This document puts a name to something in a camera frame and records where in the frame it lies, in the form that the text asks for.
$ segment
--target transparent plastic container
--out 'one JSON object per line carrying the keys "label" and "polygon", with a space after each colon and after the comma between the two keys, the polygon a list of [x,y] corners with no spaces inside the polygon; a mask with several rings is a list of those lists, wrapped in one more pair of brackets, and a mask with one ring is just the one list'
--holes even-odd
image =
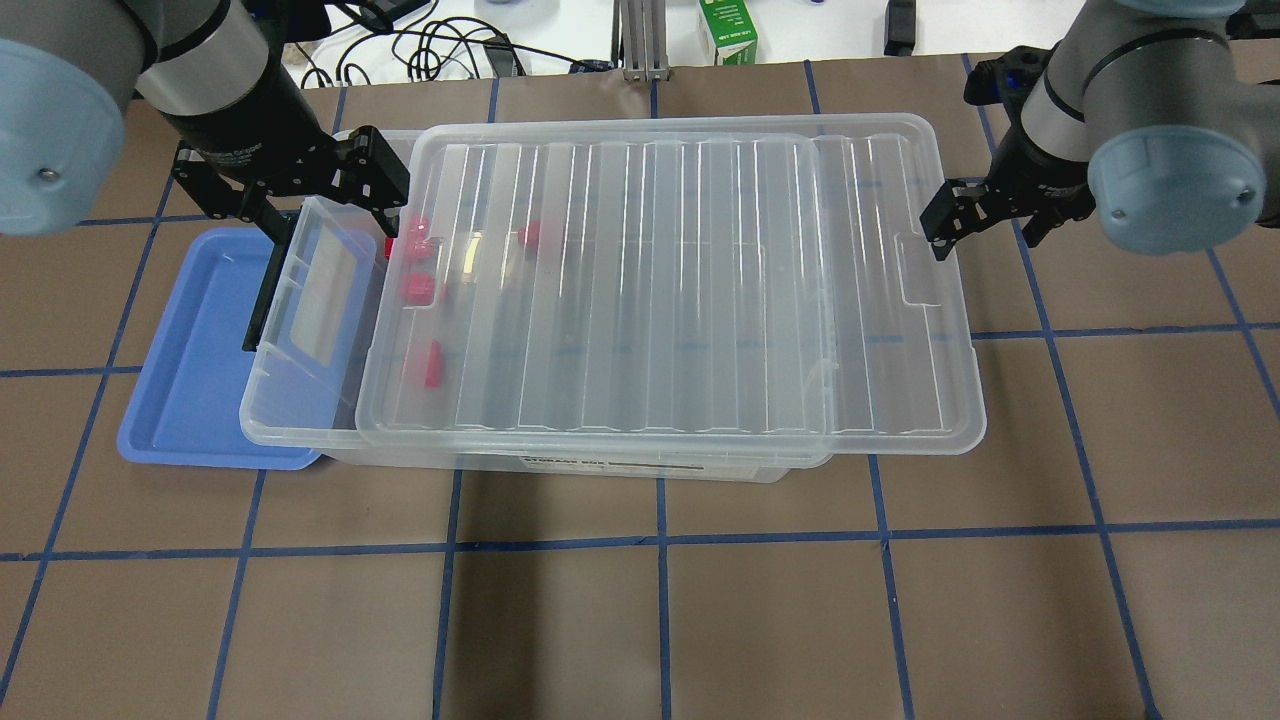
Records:
{"label": "transparent plastic container", "polygon": [[[305,205],[242,406],[251,438],[353,462],[754,480],[982,438],[959,270],[918,219],[942,182],[920,118],[444,126],[410,169],[364,292],[376,227]],[[351,290],[307,300],[321,240],[355,258]],[[358,315],[325,331],[355,342],[340,383],[288,347],[291,307],[312,304]],[[335,420],[291,423],[291,386],[316,382]]]}

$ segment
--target tiled surface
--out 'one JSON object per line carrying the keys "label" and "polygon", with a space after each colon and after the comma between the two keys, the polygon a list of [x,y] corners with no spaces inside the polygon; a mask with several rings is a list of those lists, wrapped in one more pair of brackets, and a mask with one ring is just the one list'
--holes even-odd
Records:
{"label": "tiled surface", "polygon": [[1097,538],[905,541],[893,565],[920,720],[1142,716]]}
{"label": "tiled surface", "polygon": [[251,560],[218,717],[429,717],[442,566],[439,555]]}
{"label": "tiled surface", "polygon": [[5,717],[201,717],[234,560],[50,566]]}
{"label": "tiled surface", "polygon": [[1275,715],[1280,532],[1137,533],[1115,543],[1165,714]]}
{"label": "tiled surface", "polygon": [[1280,516],[1280,420],[1239,334],[1059,348],[1110,520]]}
{"label": "tiled surface", "polygon": [[[1272,77],[1276,47],[1245,45],[1242,76]],[[307,99],[384,129],[905,110],[948,174],[979,176],[963,78],[951,56]],[[1096,223],[1025,254],[1007,224],[965,241],[989,430],[961,457],[773,486],[143,466],[115,433],[210,225],[174,219],[180,192],[152,222],[174,136],[146,106],[129,124],[105,224],[0,238],[0,716],[1180,719],[1280,700],[1266,233],[1169,260]]]}
{"label": "tiled surface", "polygon": [[676,546],[668,562],[672,716],[900,715],[878,543]]}

